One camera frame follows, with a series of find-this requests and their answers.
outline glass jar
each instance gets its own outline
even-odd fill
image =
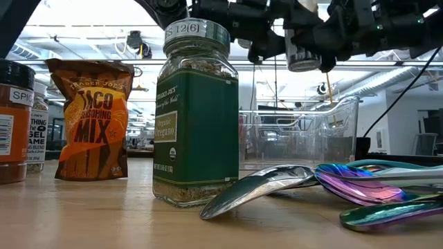
[[[33,69],[0,59],[0,183],[26,177],[34,76]]]
[[[187,18],[165,29],[156,92],[153,193],[207,203],[238,179],[238,73],[228,31]]]
[[[30,114],[28,143],[28,173],[39,173],[44,168],[46,137],[48,134],[49,106],[45,103],[46,86],[34,85],[34,105]]]

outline silver jar lid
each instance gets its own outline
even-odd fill
[[[174,42],[190,37],[200,37],[217,42],[225,47],[227,52],[230,50],[229,32],[220,24],[213,21],[198,18],[186,18],[171,23],[165,29],[165,45],[166,48]]]

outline plastic container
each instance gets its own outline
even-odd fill
[[[34,76],[33,69],[0,59],[0,183],[26,177]]]
[[[28,173],[39,173],[44,168],[46,137],[48,135],[49,106],[44,102],[46,86],[34,85],[34,105],[30,114],[30,131],[28,143]]]
[[[204,204],[238,179],[238,80],[228,62],[229,33],[211,21],[183,19],[165,29],[163,50],[153,193],[180,207]]]
[[[328,111],[240,111],[240,169],[354,161],[359,99]]]

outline barcode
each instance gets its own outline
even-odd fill
[[[9,156],[11,152],[13,125],[14,116],[0,115],[0,156]]]

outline green label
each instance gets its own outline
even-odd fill
[[[180,69],[158,82],[154,178],[174,185],[236,181],[238,81]]]

